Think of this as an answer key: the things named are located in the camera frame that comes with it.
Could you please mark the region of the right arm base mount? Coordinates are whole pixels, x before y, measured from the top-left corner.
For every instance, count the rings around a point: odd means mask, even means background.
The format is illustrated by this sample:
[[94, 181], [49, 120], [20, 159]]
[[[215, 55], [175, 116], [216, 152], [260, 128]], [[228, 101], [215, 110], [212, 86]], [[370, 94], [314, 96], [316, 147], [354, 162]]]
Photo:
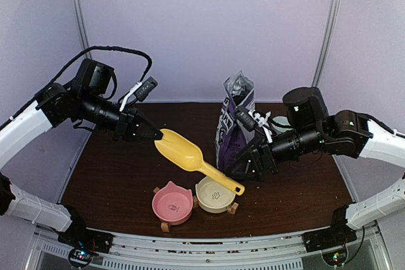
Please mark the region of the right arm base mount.
[[328, 228], [302, 234], [306, 252], [329, 249], [357, 240], [356, 230], [347, 225], [346, 211], [348, 207], [349, 205], [346, 204], [334, 210], [332, 222]]

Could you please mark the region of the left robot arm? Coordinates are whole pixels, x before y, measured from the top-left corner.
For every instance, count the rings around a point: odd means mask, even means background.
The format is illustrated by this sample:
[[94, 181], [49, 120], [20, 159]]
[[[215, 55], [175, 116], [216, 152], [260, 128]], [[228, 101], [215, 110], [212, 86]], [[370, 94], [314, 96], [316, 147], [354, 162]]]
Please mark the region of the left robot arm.
[[[131, 95], [143, 101], [157, 86], [157, 81], [150, 77], [145, 82], [138, 82], [121, 103], [103, 97], [109, 83], [115, 81], [112, 67], [93, 59], [84, 59], [70, 83], [50, 84], [1, 129], [1, 165], [7, 164], [26, 145], [65, 120], [88, 121], [111, 130], [114, 140], [162, 139], [162, 132], [127, 101]], [[73, 209], [27, 193], [4, 175], [1, 176], [1, 214], [65, 232], [77, 247], [85, 247], [91, 241], [90, 231], [85, 229], [85, 223]]]

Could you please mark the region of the yellow plastic scoop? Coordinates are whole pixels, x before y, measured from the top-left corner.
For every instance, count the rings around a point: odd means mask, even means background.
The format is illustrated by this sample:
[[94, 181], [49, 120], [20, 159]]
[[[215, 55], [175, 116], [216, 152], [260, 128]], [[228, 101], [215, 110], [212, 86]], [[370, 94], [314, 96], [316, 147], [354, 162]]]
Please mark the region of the yellow plastic scoop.
[[245, 187], [204, 160], [201, 149], [179, 133], [162, 128], [162, 139], [155, 140], [154, 144], [162, 156], [187, 172], [200, 172], [211, 178], [234, 194], [241, 196]]

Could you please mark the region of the purple pet food bag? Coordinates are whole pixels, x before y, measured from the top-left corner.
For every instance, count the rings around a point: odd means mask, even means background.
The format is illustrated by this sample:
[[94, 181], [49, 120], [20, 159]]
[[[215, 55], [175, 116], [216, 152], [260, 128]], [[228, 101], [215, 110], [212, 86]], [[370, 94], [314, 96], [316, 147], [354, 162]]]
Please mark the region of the purple pet food bag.
[[223, 83], [225, 99], [221, 106], [215, 136], [216, 167], [225, 172], [235, 156], [253, 138], [254, 133], [246, 130], [235, 117], [235, 110], [242, 106], [247, 110], [255, 108], [254, 82], [242, 71], [230, 75]]

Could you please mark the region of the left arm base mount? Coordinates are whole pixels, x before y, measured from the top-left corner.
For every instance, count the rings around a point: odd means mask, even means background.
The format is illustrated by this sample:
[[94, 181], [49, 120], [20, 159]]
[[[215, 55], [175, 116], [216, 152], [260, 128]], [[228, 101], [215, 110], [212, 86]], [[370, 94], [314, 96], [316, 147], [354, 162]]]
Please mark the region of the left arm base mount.
[[86, 249], [91, 252], [109, 253], [113, 242], [111, 233], [91, 230], [84, 219], [72, 206], [65, 206], [70, 214], [72, 223], [64, 232], [56, 231], [58, 241], [69, 244], [76, 249]]

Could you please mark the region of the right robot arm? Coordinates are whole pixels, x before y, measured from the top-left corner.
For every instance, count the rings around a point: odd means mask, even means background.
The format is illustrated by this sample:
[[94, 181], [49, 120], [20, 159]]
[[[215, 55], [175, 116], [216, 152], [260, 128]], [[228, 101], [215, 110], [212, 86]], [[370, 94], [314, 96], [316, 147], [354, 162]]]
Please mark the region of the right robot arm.
[[314, 151], [336, 156], [377, 159], [404, 166], [404, 134], [366, 113], [342, 110], [328, 113], [317, 87], [299, 87], [282, 99], [287, 108], [286, 132], [272, 136], [261, 113], [237, 107], [236, 118], [249, 131], [259, 133], [225, 165], [224, 173], [236, 180], [262, 180], [264, 171], [296, 161]]

